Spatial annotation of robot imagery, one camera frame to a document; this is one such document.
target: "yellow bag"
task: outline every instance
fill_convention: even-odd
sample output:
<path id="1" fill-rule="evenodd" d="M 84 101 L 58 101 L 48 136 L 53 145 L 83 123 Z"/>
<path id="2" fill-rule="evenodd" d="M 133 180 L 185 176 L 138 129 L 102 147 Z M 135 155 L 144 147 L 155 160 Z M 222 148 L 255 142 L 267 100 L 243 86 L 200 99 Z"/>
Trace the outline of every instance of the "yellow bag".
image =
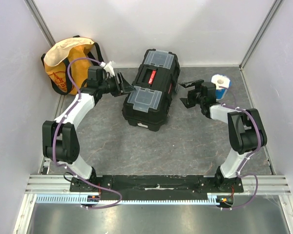
<path id="1" fill-rule="evenodd" d="M 81 38 L 75 36 L 57 42 L 41 59 L 45 72 L 51 79 L 52 88 L 58 94 L 77 94 L 77 90 L 73 87 L 72 82 L 67 75 L 67 67 L 74 59 L 89 57 L 95 59 L 90 50 L 95 45 L 98 60 L 103 62 L 100 47 L 97 43 L 89 38 Z M 94 66 L 99 66 L 96 62 L 92 62 Z M 75 83 L 81 88 L 81 85 L 88 77 L 88 68 L 91 66 L 89 60 L 81 59 L 71 65 L 71 76 Z"/>

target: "red latch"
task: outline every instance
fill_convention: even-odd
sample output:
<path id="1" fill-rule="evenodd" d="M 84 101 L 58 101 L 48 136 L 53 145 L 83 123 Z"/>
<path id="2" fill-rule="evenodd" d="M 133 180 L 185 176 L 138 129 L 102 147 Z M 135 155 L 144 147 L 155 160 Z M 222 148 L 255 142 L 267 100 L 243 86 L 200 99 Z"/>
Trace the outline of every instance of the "red latch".
<path id="1" fill-rule="evenodd" d="M 151 77 L 148 80 L 148 84 L 152 84 L 153 83 L 155 74 L 156 74 L 156 70 L 153 70 L 152 73 L 151 73 Z"/>

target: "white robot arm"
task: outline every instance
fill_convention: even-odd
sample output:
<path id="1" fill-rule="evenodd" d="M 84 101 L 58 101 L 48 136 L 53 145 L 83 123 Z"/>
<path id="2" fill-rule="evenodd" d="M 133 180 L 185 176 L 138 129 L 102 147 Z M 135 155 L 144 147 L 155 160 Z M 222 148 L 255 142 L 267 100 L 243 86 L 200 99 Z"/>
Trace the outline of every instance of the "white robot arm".
<path id="1" fill-rule="evenodd" d="M 220 105 L 216 101 L 216 86 L 212 82 L 197 80 L 180 85 L 185 88 L 194 86 L 193 90 L 188 91 L 187 98 L 180 99 L 185 107 L 191 108 L 199 104 L 202 114 L 207 118 L 228 124 L 231 150 L 225 162 L 217 169 L 215 183 L 221 185 L 234 181 L 237 174 L 240 173 L 239 170 L 244 165 L 247 155 L 257 148 L 259 141 L 255 126 L 244 111 L 248 112 L 256 123 L 260 135 L 260 146 L 267 144 L 267 136 L 258 110 L 252 108 L 241 111 L 242 109 L 236 110 Z"/>
<path id="2" fill-rule="evenodd" d="M 123 77 L 121 73 L 116 76 L 108 77 L 106 70 L 97 66 L 89 67 L 86 87 L 81 89 L 81 95 L 76 95 L 71 105 L 54 121 L 46 121 L 42 126 L 42 144 L 43 155 L 53 159 L 53 139 L 56 139 L 56 161 L 58 164 L 65 164 L 71 171 L 79 175 L 83 179 L 91 179 L 96 177 L 93 167 L 88 165 L 80 156 L 79 143 L 77 139 L 76 129 L 81 123 L 85 115 L 97 104 L 103 94 L 111 93 L 117 97 L 129 94 L 134 91 L 132 87 Z M 54 136 L 55 129 L 65 118 L 59 128 L 58 136 Z"/>

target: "gray floor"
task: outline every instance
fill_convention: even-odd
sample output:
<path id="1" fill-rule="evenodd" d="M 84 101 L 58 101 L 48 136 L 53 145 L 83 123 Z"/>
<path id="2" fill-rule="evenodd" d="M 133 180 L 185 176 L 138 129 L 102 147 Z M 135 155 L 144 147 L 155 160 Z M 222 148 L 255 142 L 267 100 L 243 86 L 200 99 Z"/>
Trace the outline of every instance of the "gray floor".
<path id="1" fill-rule="evenodd" d="M 235 196 L 235 203 L 249 197 Z M 220 211 L 200 205 L 120 205 L 85 210 L 79 205 L 36 204 L 28 234 L 290 234 L 277 196 Z"/>
<path id="2" fill-rule="evenodd" d="M 118 69 L 132 82 L 136 68 Z M 182 68 L 179 82 L 210 80 L 215 74 L 231 78 L 238 106 L 249 108 L 240 71 L 237 67 Z M 158 132 L 132 127 L 122 116 L 124 97 L 105 95 L 79 125 L 77 132 L 81 155 L 98 174 L 110 175 L 213 175 L 228 155 L 230 143 L 227 125 L 207 119 L 199 106 L 186 109 L 179 100 L 187 96 L 180 88 L 169 111 L 170 119 Z M 67 107 L 73 96 L 65 98 Z M 225 103 L 233 104 L 231 94 Z M 51 174 L 65 170 L 50 167 Z M 262 150 L 245 166 L 242 173 L 271 173 Z"/>

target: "metal frame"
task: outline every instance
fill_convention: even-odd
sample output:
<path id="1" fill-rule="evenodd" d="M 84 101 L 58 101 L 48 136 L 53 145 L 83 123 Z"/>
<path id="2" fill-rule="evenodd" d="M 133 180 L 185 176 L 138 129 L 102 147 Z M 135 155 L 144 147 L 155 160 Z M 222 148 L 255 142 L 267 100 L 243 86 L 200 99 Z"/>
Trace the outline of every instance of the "metal frame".
<path id="1" fill-rule="evenodd" d="M 46 25 L 37 5 L 35 4 L 34 0 L 24 0 L 26 5 L 28 6 L 29 10 L 31 11 L 33 17 L 35 18 L 38 26 L 40 27 L 43 35 L 45 36 L 46 40 L 48 41 L 49 45 L 52 47 L 55 44 L 55 40 Z"/>
<path id="2" fill-rule="evenodd" d="M 280 8 L 281 4 L 283 3 L 283 0 L 275 0 L 274 3 L 272 4 L 268 14 L 266 15 L 262 25 L 260 26 L 254 40 L 252 41 L 248 51 L 246 52 L 244 58 L 242 59 L 242 62 L 240 64 L 240 68 L 243 69 L 247 62 L 249 61 L 250 57 L 252 56 L 254 50 L 258 46 L 260 40 L 262 39 L 264 33 L 268 29 L 268 26 L 270 25 L 273 17 L 277 13 L 278 9 Z"/>
<path id="3" fill-rule="evenodd" d="M 289 186 L 287 184 L 286 178 L 283 175 L 259 175 L 258 176 L 258 196 L 268 196 L 268 195 L 278 195 L 280 202 L 282 204 L 282 210 L 284 212 L 288 227 L 293 234 L 293 200 Z M 246 195 L 251 196 L 255 189 L 255 178 L 253 176 L 248 176 L 242 179 L 244 192 L 235 193 L 235 195 Z M 65 203 L 70 204 L 72 202 L 67 202 L 67 198 L 80 198 L 85 197 L 85 195 L 97 195 L 97 193 L 72 193 L 69 191 L 70 182 L 64 179 L 63 175 L 31 175 L 25 190 L 25 197 L 21 206 L 20 214 L 17 219 L 14 234 L 25 234 L 29 228 L 30 218 L 34 210 L 34 204 L 37 201 L 37 197 L 59 197 L 59 200 L 53 198 L 53 203 Z M 217 195 L 230 195 L 230 193 L 210 193 L 209 201 Z M 62 197 L 66 198 L 66 202 L 61 202 Z M 38 199 L 39 203 L 43 203 L 44 199 Z M 122 205 L 126 204 L 177 204 L 177 205 L 207 205 L 207 202 L 202 201 L 128 201 L 123 202 Z"/>

